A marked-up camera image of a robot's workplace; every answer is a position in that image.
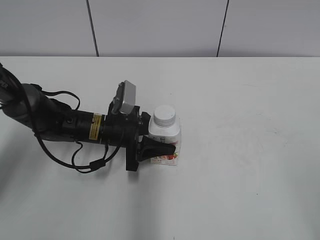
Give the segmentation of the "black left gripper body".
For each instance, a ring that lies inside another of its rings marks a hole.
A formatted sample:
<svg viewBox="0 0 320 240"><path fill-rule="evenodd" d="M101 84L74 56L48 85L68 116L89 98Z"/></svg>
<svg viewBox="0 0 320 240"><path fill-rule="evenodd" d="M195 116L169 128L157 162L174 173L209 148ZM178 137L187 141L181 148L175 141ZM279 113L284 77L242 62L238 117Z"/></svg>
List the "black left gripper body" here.
<svg viewBox="0 0 320 240"><path fill-rule="evenodd" d="M125 148L125 167L127 171L138 170L138 139L140 133L140 107L134 106L130 114L112 113L113 106L108 107L107 116L103 124L101 143L114 146L115 150L106 162L116 156L120 148Z"/></svg>

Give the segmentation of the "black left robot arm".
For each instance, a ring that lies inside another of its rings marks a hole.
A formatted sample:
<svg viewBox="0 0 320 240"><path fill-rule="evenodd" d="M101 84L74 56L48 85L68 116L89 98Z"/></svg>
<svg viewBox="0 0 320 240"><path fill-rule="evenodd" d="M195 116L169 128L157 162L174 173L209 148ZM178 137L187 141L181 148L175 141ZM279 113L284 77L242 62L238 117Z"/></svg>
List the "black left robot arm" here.
<svg viewBox="0 0 320 240"><path fill-rule="evenodd" d="M53 161L82 174L106 166L115 153L103 156L87 165L66 163L56 158L45 142L71 142L113 146L126 153L126 169L136 171L139 163L158 154L158 144L149 138L151 116L140 112L135 104L136 88L128 81L118 85L107 114L81 111L56 99L57 92L44 91L41 86L21 83L9 70L0 69L0 108L9 118L30 128L42 150Z"/></svg>

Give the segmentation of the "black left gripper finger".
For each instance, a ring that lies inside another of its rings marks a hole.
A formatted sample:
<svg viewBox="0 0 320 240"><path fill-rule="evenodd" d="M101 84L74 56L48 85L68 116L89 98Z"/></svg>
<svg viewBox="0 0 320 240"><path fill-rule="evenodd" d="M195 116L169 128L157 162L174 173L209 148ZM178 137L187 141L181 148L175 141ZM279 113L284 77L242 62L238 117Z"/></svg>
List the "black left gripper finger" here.
<svg viewBox="0 0 320 240"><path fill-rule="evenodd" d="M138 160L144 161L147 159L173 155L175 153L175 146L168 143L153 140L147 136L143 136L138 143Z"/></svg>
<svg viewBox="0 0 320 240"><path fill-rule="evenodd" d="M142 112L138 119L138 131L140 136L149 135L149 123L151 116L147 112Z"/></svg>

